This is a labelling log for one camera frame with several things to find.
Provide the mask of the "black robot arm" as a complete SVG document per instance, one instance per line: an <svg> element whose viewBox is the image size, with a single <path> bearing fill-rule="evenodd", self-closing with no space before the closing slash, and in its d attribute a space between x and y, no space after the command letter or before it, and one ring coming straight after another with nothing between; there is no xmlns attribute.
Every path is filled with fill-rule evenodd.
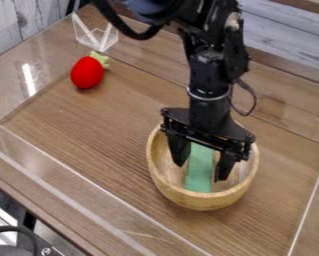
<svg viewBox="0 0 319 256"><path fill-rule="evenodd" d="M123 35L152 38L175 23L190 67L187 108L160 110L160 129L168 139L172 161L183 165L194 143L217 150L221 158L214 180L229 178L237 162L250 157L255 135L237 123L231 112L233 88L243 85L250 56L243 40L245 20L238 0L122 0L148 29L136 32L123 21L108 0L92 3Z"/></svg>

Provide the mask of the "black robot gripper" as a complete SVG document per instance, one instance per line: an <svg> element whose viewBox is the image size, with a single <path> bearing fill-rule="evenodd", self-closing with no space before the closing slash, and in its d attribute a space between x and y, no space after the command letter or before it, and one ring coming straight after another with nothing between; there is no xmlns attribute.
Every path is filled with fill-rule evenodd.
<svg viewBox="0 0 319 256"><path fill-rule="evenodd" d="M221 153L214 181L226 181L237 161L247 161L255 135L233 119L231 90L218 94L187 90L190 106L160 110L160 130L168 140L174 163L182 167L197 143Z"/></svg>

